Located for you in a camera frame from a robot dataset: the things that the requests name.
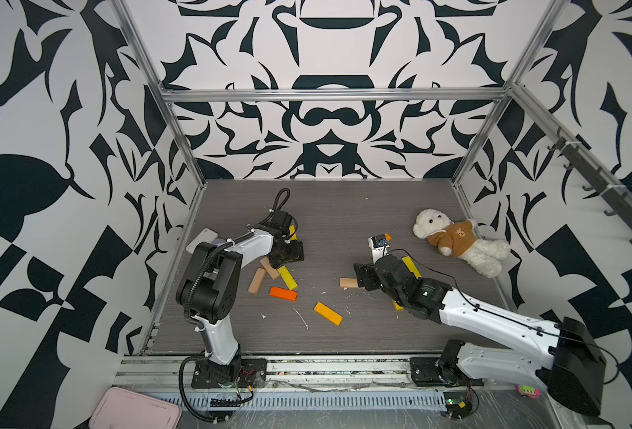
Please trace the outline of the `amber orange block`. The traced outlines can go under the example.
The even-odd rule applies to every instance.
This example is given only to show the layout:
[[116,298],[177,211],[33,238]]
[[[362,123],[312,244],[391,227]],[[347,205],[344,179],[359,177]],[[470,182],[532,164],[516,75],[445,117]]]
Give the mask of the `amber orange block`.
[[328,320],[330,323],[333,323],[333,325],[335,326],[341,325],[343,321],[343,316],[341,316],[339,313],[337,313],[336,311],[334,311],[333,309],[326,306],[320,301],[314,306],[313,310],[317,314],[319,314],[320,316]]

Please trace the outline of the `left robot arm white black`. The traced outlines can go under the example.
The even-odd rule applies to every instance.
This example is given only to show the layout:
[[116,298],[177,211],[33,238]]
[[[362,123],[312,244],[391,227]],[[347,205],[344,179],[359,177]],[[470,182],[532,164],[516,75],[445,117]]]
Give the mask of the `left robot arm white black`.
[[276,270],[305,259],[303,243],[290,229],[298,222],[283,209],[290,194],[290,189],[281,189],[267,216],[248,225],[243,235],[197,244],[176,291],[185,321],[201,331],[208,365],[228,379],[237,375],[241,365],[229,314],[242,269],[265,257]]

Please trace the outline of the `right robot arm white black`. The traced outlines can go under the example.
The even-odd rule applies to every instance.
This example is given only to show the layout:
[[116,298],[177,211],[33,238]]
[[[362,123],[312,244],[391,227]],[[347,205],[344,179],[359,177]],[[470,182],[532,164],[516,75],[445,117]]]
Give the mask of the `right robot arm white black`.
[[498,343],[484,349],[450,341],[438,362],[445,377],[525,384],[582,416],[600,415],[607,360],[584,323],[569,317],[555,323],[501,309],[456,286],[418,277],[392,255],[356,264],[354,270],[359,287],[383,291],[412,316]]

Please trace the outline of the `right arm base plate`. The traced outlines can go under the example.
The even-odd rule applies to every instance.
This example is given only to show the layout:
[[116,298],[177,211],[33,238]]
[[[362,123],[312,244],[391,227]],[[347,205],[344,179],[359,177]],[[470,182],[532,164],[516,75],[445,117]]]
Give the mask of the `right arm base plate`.
[[411,357],[409,364],[412,382],[419,387],[484,386],[482,380],[468,378],[439,357]]

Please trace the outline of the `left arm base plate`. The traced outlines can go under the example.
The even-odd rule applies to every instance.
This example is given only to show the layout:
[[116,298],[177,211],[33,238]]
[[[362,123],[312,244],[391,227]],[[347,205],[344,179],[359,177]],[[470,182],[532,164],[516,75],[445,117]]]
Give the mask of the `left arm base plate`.
[[226,366],[198,359],[191,382],[193,389],[260,387],[264,385],[268,361],[238,357]]

